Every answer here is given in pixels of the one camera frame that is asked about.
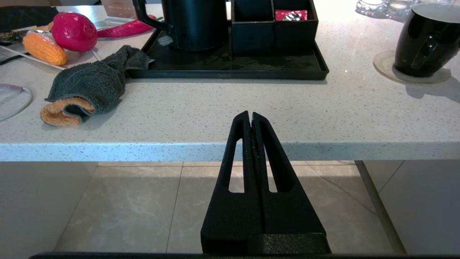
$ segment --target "folded towel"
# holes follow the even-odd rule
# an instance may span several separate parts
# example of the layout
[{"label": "folded towel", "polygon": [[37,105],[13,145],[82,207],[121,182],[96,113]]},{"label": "folded towel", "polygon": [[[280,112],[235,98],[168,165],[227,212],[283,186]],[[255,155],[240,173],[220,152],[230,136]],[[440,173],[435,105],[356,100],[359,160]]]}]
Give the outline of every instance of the folded towel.
[{"label": "folded towel", "polygon": [[125,92],[126,70],[147,69],[149,57],[124,45],[101,61],[65,69],[54,79],[40,118],[54,126],[79,125],[114,109]]}]

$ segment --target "gray towel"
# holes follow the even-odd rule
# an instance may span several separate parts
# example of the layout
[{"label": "gray towel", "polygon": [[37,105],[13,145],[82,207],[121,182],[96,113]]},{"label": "gray towel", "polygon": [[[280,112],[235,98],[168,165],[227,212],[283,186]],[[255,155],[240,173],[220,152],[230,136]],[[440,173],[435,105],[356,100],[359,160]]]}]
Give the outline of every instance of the gray towel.
[{"label": "gray towel", "polygon": [[63,70],[54,79],[46,101],[81,97],[89,101],[94,112],[68,107],[66,113],[80,117],[107,113],[118,104],[125,92],[126,70],[148,69],[149,57],[137,48],[124,45],[101,61]]}]

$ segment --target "black mug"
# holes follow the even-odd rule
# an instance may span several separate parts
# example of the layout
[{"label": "black mug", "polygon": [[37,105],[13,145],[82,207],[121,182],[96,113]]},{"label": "black mug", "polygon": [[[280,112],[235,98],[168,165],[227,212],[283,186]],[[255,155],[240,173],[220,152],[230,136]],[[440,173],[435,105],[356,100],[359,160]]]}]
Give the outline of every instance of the black mug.
[{"label": "black mug", "polygon": [[396,47],[395,68],[430,77],[460,49],[460,6],[423,3],[412,8]]},{"label": "black mug", "polygon": [[132,0],[138,19],[172,38],[171,47],[200,51],[228,41],[225,0],[162,0],[165,22],[155,21],[145,10],[145,0]]}]

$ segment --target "red toy fruit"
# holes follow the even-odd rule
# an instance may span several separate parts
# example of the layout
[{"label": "red toy fruit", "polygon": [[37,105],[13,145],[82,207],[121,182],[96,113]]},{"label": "red toy fruit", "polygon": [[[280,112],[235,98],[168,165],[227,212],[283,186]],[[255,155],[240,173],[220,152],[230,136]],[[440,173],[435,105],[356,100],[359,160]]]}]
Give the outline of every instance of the red toy fruit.
[{"label": "red toy fruit", "polygon": [[84,15],[75,12],[61,12],[53,19],[51,30],[54,41],[68,50],[85,52],[94,48],[98,32]]}]

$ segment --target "red chili pepper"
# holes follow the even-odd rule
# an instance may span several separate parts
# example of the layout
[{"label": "red chili pepper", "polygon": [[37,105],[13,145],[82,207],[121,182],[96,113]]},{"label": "red chili pepper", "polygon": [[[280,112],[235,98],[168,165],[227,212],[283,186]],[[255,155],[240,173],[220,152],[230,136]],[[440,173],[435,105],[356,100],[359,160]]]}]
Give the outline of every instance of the red chili pepper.
[{"label": "red chili pepper", "polygon": [[[153,15],[149,15],[150,18],[155,19],[156,17]],[[121,38],[121,37],[128,37],[132,35],[137,35],[144,33],[153,29],[152,26],[146,25],[145,23],[134,20],[128,23],[118,25],[112,28],[107,28],[98,31],[98,38]]]}]

